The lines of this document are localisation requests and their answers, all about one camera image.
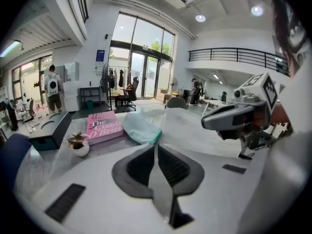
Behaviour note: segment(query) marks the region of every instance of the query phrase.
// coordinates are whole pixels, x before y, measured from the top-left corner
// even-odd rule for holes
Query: railing
[[[191,50],[189,53],[189,61],[227,60],[244,62],[273,69],[286,76],[290,76],[287,60],[284,57],[263,51],[243,48],[211,48]]]

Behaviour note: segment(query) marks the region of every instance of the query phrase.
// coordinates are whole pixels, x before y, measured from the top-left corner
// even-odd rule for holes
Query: small white pot
[[[74,154],[76,154],[78,157],[84,157],[86,156],[88,153],[89,153],[89,149],[90,149],[90,146],[88,143],[85,143],[83,145],[83,147],[81,147],[80,149],[74,149],[72,147],[70,147],[70,149],[72,150],[72,152]]]

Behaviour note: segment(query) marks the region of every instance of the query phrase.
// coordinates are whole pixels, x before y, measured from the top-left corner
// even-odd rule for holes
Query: ceiling light
[[[10,46],[6,48],[0,55],[0,57],[5,57],[7,53],[9,53],[14,47],[20,44],[20,41],[15,40]]]
[[[206,20],[204,15],[197,15],[195,19],[196,21],[199,21],[199,22],[204,22]]]
[[[252,8],[252,14],[256,17],[259,17],[263,14],[263,9],[259,6],[254,6]]]

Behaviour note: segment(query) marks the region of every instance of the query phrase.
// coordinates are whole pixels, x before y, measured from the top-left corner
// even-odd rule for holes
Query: round ceiling light
[[[204,15],[199,14],[195,17],[195,19],[196,21],[204,22],[206,20],[206,17]]]
[[[252,8],[252,14],[255,15],[256,17],[259,17],[263,14],[263,9],[259,6],[254,6]]]

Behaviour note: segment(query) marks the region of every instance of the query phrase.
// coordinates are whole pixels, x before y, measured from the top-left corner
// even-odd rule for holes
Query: book
[[[113,111],[88,116],[86,140],[94,145],[123,135],[123,128]]]

